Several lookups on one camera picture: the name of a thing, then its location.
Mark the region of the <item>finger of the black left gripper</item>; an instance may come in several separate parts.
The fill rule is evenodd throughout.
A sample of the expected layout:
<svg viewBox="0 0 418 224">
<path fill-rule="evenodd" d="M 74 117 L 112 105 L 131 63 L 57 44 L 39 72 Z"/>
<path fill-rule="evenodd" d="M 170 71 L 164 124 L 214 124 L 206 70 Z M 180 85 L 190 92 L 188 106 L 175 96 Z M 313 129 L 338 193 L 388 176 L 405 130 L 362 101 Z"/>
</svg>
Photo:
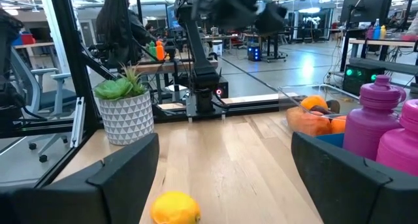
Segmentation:
<svg viewBox="0 0 418 224">
<path fill-rule="evenodd" d="M 285 16 L 287 8 L 276 3 L 267 3 L 255 21 L 255 28 L 260 34 L 270 34 L 281 31 L 287 26 Z"/>
</svg>

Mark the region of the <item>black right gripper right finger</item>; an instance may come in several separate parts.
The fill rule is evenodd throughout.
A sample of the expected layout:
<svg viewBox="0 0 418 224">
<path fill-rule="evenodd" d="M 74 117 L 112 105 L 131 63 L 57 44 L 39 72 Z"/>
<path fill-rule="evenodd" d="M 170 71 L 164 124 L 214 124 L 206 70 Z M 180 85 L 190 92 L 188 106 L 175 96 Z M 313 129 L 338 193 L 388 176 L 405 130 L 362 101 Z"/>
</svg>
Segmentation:
<svg viewBox="0 0 418 224">
<path fill-rule="evenodd" d="M 343 134 L 294 132 L 291 154 L 324 223 L 417 224 L 417 177 L 355 155 Z"/>
</svg>

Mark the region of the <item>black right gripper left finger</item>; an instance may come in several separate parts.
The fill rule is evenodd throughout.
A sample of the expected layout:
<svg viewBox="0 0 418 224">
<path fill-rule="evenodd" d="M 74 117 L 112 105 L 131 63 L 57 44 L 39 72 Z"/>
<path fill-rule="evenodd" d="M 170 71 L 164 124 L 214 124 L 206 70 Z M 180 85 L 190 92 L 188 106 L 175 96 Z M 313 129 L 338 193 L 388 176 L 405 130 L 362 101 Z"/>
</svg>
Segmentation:
<svg viewBox="0 0 418 224">
<path fill-rule="evenodd" d="M 139 223 L 159 158 L 156 133 L 41 188 L 1 192 L 1 223 Z"/>
</svg>

